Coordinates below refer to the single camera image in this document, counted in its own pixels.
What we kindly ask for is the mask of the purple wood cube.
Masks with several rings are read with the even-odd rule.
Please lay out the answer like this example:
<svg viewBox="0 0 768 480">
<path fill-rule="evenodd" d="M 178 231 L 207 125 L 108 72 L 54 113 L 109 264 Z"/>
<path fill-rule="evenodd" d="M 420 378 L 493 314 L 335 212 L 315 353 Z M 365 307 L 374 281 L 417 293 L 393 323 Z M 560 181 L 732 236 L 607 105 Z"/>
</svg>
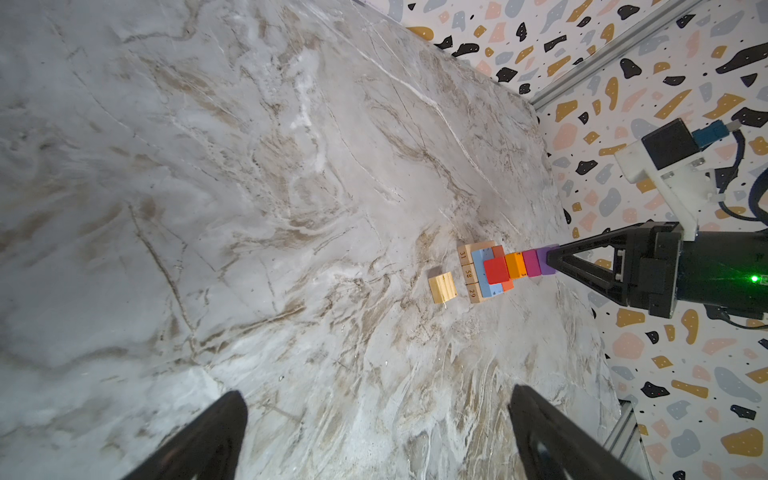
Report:
<svg viewBox="0 0 768 480">
<path fill-rule="evenodd" d="M 547 256 L 549 252 L 557 248 L 558 248 L 557 244 L 552 244 L 552 245 L 547 245 L 545 247 L 538 248 L 536 250 L 537 259 L 539 262 L 539 268 L 542 275 L 544 276 L 555 275 L 557 273 L 557 270 L 551 267 L 547 260 Z"/>
</svg>

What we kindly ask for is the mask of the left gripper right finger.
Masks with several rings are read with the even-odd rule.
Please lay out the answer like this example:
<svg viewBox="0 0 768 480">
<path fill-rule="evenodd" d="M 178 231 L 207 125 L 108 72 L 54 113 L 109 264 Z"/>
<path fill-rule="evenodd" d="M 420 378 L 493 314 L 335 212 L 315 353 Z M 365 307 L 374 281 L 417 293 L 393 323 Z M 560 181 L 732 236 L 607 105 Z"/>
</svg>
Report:
<svg viewBox="0 0 768 480">
<path fill-rule="evenodd" d="M 529 479 L 637 479 L 639 476 L 528 385 L 508 411 Z"/>
</svg>

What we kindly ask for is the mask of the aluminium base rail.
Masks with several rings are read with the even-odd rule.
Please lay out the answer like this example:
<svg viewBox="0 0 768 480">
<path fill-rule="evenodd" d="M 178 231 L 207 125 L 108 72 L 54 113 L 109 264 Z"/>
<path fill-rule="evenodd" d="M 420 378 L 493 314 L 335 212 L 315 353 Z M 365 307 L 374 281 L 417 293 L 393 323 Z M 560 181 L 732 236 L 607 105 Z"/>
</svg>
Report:
<svg viewBox="0 0 768 480">
<path fill-rule="evenodd" d="M 603 448 L 640 478 L 652 479 L 633 404 L 627 400 L 620 400 L 619 403 L 621 416 L 603 443 Z"/>
</svg>

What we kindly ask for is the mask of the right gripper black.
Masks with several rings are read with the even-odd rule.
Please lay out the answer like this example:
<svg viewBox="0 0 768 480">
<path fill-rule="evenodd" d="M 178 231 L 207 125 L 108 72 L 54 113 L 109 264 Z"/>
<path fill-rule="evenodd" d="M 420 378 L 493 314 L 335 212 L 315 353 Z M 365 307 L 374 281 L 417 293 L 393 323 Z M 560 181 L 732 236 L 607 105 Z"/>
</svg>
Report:
<svg viewBox="0 0 768 480">
<path fill-rule="evenodd" d="M 617 273 L 578 256 L 611 247 Z M 704 231 L 683 239 L 677 222 L 648 221 L 576 240 L 546 263 L 620 306 L 670 318 L 678 302 L 701 304 L 716 319 L 767 314 L 767 231 Z"/>
</svg>

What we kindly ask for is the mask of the light blue wood block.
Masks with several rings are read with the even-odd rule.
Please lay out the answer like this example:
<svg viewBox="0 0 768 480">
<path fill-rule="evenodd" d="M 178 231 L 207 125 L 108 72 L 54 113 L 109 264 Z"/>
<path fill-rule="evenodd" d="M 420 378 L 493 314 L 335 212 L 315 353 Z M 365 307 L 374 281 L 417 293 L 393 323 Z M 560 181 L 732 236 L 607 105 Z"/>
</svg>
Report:
<svg viewBox="0 0 768 480">
<path fill-rule="evenodd" d="M 472 260 L 475 266 L 479 289 L 484 299 L 492 298 L 504 293 L 503 286 L 501 284 L 490 284 L 485 269 L 484 263 L 487 260 L 494 259 L 494 254 L 491 247 L 475 250 L 472 252 Z"/>
</svg>

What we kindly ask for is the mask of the magenta wood cube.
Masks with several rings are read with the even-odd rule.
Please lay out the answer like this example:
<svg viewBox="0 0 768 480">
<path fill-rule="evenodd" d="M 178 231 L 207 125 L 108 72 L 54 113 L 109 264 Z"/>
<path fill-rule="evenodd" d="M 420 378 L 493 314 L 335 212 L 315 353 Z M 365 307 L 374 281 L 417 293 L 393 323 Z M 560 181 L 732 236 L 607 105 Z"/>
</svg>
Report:
<svg viewBox="0 0 768 480">
<path fill-rule="evenodd" d="M 536 249 L 527 250 L 522 253 L 526 274 L 529 278 L 534 278 L 542 275 L 541 266 L 539 264 L 538 254 Z"/>
</svg>

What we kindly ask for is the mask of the red wood block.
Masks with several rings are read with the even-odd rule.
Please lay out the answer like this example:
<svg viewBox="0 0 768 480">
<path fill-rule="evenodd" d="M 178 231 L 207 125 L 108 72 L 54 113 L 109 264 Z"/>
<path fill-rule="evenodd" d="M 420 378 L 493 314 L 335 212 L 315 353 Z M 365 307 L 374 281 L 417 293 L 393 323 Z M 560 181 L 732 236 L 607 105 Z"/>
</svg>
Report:
<svg viewBox="0 0 768 480">
<path fill-rule="evenodd" d="M 506 258 L 492 258 L 484 262 L 484 270 L 490 285 L 503 284 L 511 280 Z"/>
</svg>

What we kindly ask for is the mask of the orange-red wood block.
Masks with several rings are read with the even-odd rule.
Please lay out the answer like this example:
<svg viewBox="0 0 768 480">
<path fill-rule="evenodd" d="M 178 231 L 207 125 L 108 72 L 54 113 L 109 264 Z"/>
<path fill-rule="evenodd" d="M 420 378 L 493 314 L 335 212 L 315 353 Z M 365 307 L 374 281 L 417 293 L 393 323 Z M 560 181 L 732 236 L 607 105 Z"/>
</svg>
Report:
<svg viewBox="0 0 768 480">
<path fill-rule="evenodd" d="M 502 256 L 505 257 L 506 256 L 502 246 L 494 246 L 494 247 L 492 247 L 492 251 L 493 251 L 493 254 L 494 254 L 494 258 L 498 258 L 498 257 L 502 257 Z M 504 292 L 507 292 L 507 291 L 512 290 L 514 288 L 513 280 L 505 282 L 505 283 L 503 283 L 501 285 L 503 286 Z"/>
</svg>

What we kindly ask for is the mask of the small natural wood cube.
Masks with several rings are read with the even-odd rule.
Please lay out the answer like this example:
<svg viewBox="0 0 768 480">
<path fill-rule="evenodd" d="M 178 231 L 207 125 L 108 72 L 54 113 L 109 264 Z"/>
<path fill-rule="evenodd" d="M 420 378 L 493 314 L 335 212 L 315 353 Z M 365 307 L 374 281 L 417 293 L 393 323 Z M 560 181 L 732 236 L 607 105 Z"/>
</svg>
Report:
<svg viewBox="0 0 768 480">
<path fill-rule="evenodd" d="M 430 292 L 435 304 L 445 304 L 458 296 L 451 272 L 445 272 L 428 279 Z"/>
</svg>

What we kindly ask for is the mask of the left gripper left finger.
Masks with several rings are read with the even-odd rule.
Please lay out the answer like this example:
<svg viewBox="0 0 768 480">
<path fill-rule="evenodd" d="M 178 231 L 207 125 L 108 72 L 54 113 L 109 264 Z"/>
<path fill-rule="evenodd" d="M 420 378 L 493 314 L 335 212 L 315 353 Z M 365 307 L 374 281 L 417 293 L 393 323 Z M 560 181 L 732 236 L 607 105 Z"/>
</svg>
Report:
<svg viewBox="0 0 768 480">
<path fill-rule="evenodd" d="M 237 390 L 225 393 L 167 441 L 128 479 L 233 479 L 248 408 Z"/>
</svg>

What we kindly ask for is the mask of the long natural wood block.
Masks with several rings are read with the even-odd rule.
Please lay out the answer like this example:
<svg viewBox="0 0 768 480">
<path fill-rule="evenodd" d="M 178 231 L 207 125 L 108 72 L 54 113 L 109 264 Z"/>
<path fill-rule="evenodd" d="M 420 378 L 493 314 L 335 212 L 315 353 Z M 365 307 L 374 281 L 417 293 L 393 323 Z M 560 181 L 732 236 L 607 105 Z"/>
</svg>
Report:
<svg viewBox="0 0 768 480">
<path fill-rule="evenodd" d="M 482 303 L 484 301 L 480 285 L 478 283 L 466 285 L 468 298 L 471 303 Z"/>
</svg>

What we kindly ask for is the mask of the yellow-orange wood block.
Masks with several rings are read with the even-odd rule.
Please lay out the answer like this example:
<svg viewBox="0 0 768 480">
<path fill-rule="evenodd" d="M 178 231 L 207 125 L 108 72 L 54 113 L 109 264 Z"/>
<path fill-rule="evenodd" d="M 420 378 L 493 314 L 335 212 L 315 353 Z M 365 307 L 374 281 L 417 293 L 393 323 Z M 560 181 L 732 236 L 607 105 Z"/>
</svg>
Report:
<svg viewBox="0 0 768 480">
<path fill-rule="evenodd" d="M 527 269 L 521 252 L 509 253 L 505 256 L 506 265 L 511 280 L 527 276 Z"/>
</svg>

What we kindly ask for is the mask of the right frame aluminium post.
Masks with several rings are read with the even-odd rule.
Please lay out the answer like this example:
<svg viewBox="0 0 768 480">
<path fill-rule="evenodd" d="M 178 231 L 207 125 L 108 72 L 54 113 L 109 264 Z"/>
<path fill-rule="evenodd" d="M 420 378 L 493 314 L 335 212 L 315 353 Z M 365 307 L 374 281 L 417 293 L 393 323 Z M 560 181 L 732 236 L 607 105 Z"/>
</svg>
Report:
<svg viewBox="0 0 768 480">
<path fill-rule="evenodd" d="M 531 105 L 536 111 L 544 109 L 579 83 L 598 73 L 606 65 L 620 59 L 640 43 L 655 35 L 669 23 L 673 23 L 679 17 L 693 10 L 700 3 L 702 0 L 666 1 L 657 10 L 644 17 L 616 39 L 609 41 L 604 48 L 575 65 L 559 79 L 540 90 L 530 100 Z"/>
</svg>

